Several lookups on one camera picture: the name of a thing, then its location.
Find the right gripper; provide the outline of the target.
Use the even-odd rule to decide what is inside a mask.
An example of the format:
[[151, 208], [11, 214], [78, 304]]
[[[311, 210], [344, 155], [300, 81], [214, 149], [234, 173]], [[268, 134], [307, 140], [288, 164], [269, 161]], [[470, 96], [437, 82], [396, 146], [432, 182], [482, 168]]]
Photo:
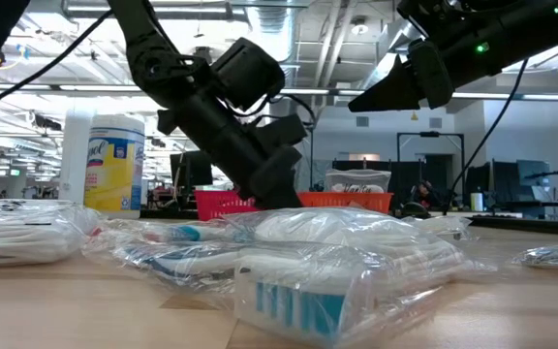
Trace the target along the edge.
[[401, 0], [398, 13], [424, 37], [349, 110], [415, 111], [423, 99], [430, 109], [447, 104], [455, 88], [527, 58], [518, 29], [526, 10], [527, 0]]

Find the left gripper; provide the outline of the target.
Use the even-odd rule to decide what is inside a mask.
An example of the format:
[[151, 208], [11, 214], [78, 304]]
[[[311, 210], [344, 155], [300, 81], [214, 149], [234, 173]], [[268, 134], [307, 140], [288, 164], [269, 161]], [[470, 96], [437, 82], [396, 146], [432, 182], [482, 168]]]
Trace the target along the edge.
[[219, 101], [193, 96], [179, 107], [158, 112], [158, 130], [178, 129], [218, 167], [243, 198], [258, 209], [302, 207], [295, 191], [295, 145], [306, 136], [296, 114], [275, 116], [261, 126], [256, 118], [240, 122]]

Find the bagged white cotton balls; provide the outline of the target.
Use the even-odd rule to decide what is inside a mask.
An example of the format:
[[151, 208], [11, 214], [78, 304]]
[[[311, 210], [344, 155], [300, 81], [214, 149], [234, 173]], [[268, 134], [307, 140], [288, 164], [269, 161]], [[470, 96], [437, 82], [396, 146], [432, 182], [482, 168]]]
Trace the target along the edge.
[[355, 207], [302, 207], [235, 213], [226, 220], [255, 241], [316, 242], [348, 246], [383, 259], [378, 279], [397, 288], [425, 288], [497, 270], [468, 251], [379, 212]]

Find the bagged toothbrush blue bristles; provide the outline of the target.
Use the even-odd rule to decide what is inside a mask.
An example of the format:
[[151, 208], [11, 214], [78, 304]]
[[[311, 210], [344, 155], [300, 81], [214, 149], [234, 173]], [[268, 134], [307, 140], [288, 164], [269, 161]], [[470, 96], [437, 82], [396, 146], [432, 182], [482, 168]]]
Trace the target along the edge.
[[444, 241], [250, 243], [235, 260], [234, 314], [297, 341], [362, 345], [409, 328], [454, 263]]

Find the bagged toothbrush blue handle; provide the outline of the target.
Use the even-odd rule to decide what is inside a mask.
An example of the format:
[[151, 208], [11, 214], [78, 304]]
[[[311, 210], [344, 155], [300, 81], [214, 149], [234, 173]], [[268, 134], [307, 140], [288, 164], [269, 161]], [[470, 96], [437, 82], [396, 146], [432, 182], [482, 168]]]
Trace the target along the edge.
[[120, 242], [98, 255], [187, 293], [227, 294], [243, 244], [222, 241]]

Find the bagged toothbrush red handle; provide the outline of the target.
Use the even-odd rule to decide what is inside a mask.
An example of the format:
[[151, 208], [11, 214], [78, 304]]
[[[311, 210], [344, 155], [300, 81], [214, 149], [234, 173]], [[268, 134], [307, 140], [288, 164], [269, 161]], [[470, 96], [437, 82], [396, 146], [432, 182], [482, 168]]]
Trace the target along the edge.
[[84, 245], [111, 245], [130, 241], [160, 242], [165, 240], [168, 227], [164, 223], [141, 220], [103, 219], [91, 231]]

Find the small red mesh basket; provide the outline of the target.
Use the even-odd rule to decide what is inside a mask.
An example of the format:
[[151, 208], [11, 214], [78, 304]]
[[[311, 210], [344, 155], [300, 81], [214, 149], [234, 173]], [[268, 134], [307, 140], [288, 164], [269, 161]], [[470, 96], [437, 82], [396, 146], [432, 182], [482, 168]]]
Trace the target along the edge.
[[243, 201], [235, 191], [196, 190], [198, 218], [208, 221], [225, 214], [257, 211], [253, 199]]

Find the black partition panel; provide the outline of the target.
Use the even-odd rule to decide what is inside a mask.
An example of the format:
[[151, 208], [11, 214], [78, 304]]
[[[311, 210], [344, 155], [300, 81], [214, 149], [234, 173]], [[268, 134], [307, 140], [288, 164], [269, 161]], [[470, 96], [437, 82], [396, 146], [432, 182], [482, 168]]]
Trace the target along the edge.
[[389, 208], [400, 209], [408, 202], [420, 203], [419, 185], [424, 185], [434, 197], [439, 208], [449, 196], [448, 174], [445, 165], [435, 165], [433, 161], [369, 161], [369, 160], [333, 160], [331, 168], [338, 171], [373, 170], [391, 172], [387, 192], [392, 193]]

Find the black background monitor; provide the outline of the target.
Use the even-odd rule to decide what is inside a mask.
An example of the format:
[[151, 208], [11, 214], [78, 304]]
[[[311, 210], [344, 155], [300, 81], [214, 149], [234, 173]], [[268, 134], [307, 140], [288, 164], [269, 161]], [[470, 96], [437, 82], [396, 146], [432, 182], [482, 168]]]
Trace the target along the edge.
[[193, 187], [213, 182], [212, 163], [203, 151], [187, 151], [170, 155], [170, 169], [174, 186]]

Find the orange mesh basket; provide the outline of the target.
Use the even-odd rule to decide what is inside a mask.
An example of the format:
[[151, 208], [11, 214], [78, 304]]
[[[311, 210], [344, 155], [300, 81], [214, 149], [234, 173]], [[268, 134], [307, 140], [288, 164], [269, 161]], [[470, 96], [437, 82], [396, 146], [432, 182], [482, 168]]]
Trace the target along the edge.
[[388, 213], [393, 193], [301, 192], [304, 206], [350, 206]]

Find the person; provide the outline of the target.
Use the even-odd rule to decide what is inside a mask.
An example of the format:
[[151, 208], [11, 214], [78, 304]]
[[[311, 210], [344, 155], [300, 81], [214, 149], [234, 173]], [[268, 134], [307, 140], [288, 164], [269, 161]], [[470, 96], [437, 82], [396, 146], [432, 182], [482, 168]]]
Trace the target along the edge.
[[413, 194], [413, 200], [423, 206], [426, 210], [438, 208], [441, 205], [440, 200], [429, 181], [421, 181], [417, 185], [416, 191]]

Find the black desk monitor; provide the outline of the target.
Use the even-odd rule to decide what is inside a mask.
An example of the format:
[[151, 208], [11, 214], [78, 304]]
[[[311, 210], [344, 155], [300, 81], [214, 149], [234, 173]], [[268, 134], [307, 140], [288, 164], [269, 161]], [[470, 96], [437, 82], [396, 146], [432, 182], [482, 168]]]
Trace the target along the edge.
[[503, 208], [518, 200], [519, 170], [514, 162], [490, 161], [470, 167], [466, 175], [465, 189], [468, 194], [483, 195], [487, 210]]

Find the Lysol wipes canister yellow label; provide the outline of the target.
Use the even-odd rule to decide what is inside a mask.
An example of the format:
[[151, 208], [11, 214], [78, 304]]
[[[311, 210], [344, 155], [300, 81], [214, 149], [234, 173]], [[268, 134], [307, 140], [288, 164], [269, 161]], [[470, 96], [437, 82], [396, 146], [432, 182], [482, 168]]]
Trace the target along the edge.
[[97, 115], [91, 121], [84, 205], [109, 218], [138, 219], [145, 132], [141, 118]]

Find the white building column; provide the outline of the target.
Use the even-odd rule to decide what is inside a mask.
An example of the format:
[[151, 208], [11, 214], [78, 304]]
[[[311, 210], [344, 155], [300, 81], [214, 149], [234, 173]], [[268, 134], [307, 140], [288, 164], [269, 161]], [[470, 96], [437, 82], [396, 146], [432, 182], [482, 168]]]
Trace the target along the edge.
[[83, 203], [89, 131], [95, 114], [94, 109], [86, 107], [67, 110], [62, 142], [60, 200]]

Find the rig LED light bar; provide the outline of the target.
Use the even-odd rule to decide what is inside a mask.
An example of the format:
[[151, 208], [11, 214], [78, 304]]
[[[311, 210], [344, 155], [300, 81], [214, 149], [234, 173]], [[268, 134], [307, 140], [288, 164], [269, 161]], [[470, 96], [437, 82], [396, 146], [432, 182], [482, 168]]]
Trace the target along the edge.
[[[88, 96], [115, 96], [115, 95], [143, 95], [143, 92], [135, 85], [110, 85], [110, 84], [28, 84], [22, 86], [18, 93], [43, 93], [43, 94], [65, 94], [65, 95], [88, 95]], [[333, 97], [357, 97], [362, 90], [355, 89], [329, 89], [329, 88], [284, 88], [281, 94], [293, 94], [298, 96], [333, 96]], [[486, 93], [486, 92], [455, 92], [452, 98], [455, 100], [506, 100], [508, 93]], [[558, 94], [520, 94], [514, 95], [514, 100], [523, 102], [558, 102]]]

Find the silver air duct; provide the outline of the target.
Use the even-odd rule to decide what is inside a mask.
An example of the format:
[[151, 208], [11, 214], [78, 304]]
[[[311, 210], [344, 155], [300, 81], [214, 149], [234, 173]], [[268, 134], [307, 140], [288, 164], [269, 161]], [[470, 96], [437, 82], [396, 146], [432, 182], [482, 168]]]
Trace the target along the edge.
[[295, 48], [298, 8], [289, 6], [260, 5], [251, 8], [249, 18], [256, 32], [256, 43], [275, 60], [291, 59]]

